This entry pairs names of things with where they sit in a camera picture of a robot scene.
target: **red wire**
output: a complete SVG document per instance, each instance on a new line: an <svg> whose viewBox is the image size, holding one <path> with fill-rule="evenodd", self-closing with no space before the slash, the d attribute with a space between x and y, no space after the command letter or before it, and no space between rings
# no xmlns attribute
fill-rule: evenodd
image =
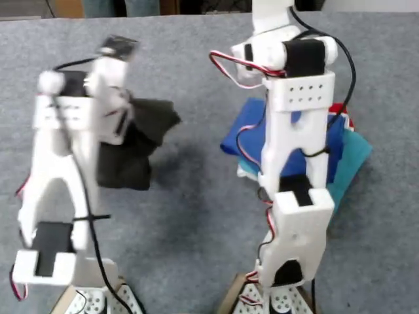
<svg viewBox="0 0 419 314"><path fill-rule="evenodd" d="M226 59L228 61L233 61L234 63L239 63L239 64L244 65L246 67L251 67L252 69L256 69L256 70L258 70L258 71L260 71L260 72L262 72L262 73L264 73L266 75L270 75L272 77L278 77L278 76L281 76L281 75L284 75L285 74L285 71L271 70L271 69L268 69L266 67L262 67L260 65L257 65L257 64L255 64L253 62L246 61L246 60L241 60L241 59L235 58L233 56L229 56L227 54L220 53L218 51L211 51L209 54L210 54L209 55L210 56L209 58L212 61L212 63L214 63L214 65L221 72L223 72L224 75L227 75L227 74L222 69L220 69L219 63L215 60L215 57L223 58L223 59Z"/></svg>
<svg viewBox="0 0 419 314"><path fill-rule="evenodd" d="M27 298L27 285L24 285L24 295L22 296L18 289L18 285L13 281L13 269L14 264L12 265L9 272L10 287L12 288L13 294L16 297L16 299L18 299L19 302L24 301Z"/></svg>
<svg viewBox="0 0 419 314"><path fill-rule="evenodd" d="M272 242L275 239L276 235L275 235L274 224L272 223L272 221L271 221L272 218L270 216L270 210L271 209L272 209L272 206L266 208L265 213L266 213L266 219L268 221L269 230L272 232L272 240L271 240L271 242Z"/></svg>
<svg viewBox="0 0 419 314"><path fill-rule="evenodd" d="M15 196L20 196L21 191L23 191L23 189L25 188L26 183L29 181L29 178L31 177L31 173L29 173L29 175L27 175L25 181L19 186L19 188L15 191L14 195Z"/></svg>

